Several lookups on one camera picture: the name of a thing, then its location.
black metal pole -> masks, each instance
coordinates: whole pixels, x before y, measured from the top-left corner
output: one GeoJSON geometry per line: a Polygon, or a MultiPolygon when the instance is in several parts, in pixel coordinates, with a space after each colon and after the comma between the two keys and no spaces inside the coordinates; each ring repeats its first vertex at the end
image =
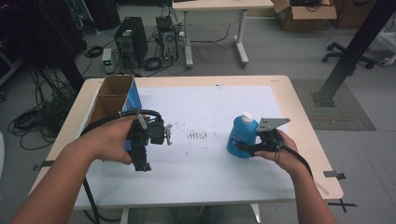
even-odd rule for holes
{"type": "Polygon", "coordinates": [[[395,10],[395,0],[377,0],[363,25],[352,38],[343,56],[341,56],[326,82],[320,88],[320,91],[312,93],[316,106],[334,106],[332,98],[335,93],[395,10]]]}

open cardboard box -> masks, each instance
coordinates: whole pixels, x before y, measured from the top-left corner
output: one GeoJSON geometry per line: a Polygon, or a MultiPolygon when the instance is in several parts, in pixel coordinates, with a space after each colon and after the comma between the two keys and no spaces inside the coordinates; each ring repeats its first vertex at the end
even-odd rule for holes
{"type": "Polygon", "coordinates": [[[128,108],[142,107],[134,76],[116,75],[105,77],[93,103],[86,126],[94,121],[126,110],[126,105],[128,105],[128,108]]]}
{"type": "Polygon", "coordinates": [[[327,20],[335,20],[337,13],[330,0],[318,7],[292,7],[288,0],[272,0],[276,20],[284,31],[319,31],[327,20]]]}

left hand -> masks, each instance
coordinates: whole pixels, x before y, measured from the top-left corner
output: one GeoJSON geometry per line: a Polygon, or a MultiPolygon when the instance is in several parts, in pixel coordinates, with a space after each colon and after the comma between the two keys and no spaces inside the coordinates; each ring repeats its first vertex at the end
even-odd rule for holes
{"type": "Polygon", "coordinates": [[[136,116],[112,120],[70,143],[70,147],[89,150],[93,160],[119,161],[131,164],[132,158],[125,150],[125,141],[136,116]]]}

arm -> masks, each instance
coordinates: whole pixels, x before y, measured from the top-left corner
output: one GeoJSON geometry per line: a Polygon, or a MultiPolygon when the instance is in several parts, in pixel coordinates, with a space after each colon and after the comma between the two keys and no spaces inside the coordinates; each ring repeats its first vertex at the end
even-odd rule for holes
{"type": "Polygon", "coordinates": [[[132,162],[124,144],[133,119],[111,121],[68,144],[10,223],[67,223],[94,160],[132,162]]]}
{"type": "MultiPolygon", "coordinates": [[[[282,135],[285,145],[298,152],[294,141],[282,131],[279,133],[282,135]]],[[[255,154],[270,161],[275,158],[275,152],[258,151],[255,154]]],[[[337,223],[329,207],[321,198],[314,180],[302,163],[289,152],[281,150],[278,165],[290,174],[293,181],[300,223],[337,223]]]]}

floor mat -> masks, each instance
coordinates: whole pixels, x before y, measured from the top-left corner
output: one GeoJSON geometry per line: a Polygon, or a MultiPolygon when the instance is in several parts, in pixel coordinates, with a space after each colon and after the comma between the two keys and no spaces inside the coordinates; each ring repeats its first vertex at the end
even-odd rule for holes
{"type": "Polygon", "coordinates": [[[333,131],[375,131],[375,126],[345,83],[332,98],[336,107],[315,106],[311,92],[318,92],[325,81],[319,79],[291,81],[313,128],[333,131]]]}

